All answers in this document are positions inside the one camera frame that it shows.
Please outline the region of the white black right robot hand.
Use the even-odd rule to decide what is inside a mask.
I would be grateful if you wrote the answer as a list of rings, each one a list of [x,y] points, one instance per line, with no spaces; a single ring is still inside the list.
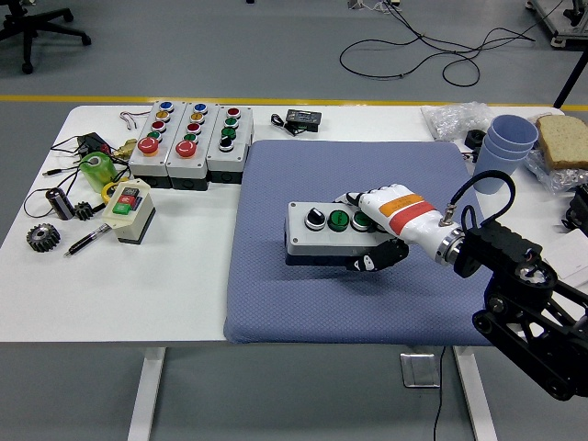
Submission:
[[[393,266],[408,255],[411,244],[419,245],[440,265],[446,265],[449,248],[461,231],[453,221],[409,188],[392,184],[364,193],[345,193],[339,203],[359,208],[373,222],[392,236],[367,254],[346,263],[358,272],[375,272]]]

